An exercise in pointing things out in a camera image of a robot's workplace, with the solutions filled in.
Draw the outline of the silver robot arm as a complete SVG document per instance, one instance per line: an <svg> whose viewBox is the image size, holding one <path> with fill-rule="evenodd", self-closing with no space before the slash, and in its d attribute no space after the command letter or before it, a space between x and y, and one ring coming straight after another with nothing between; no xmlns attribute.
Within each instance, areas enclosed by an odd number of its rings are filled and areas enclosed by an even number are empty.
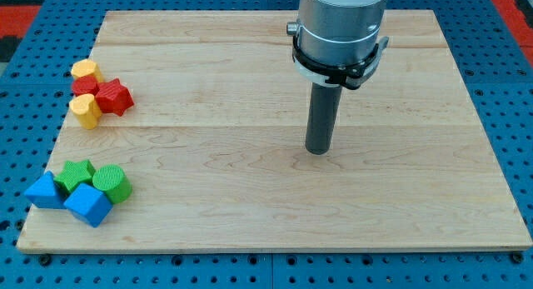
<svg viewBox="0 0 533 289"><path fill-rule="evenodd" d="M286 25L301 52L328 66L350 66L368 57L387 0L300 0L297 19Z"/></svg>

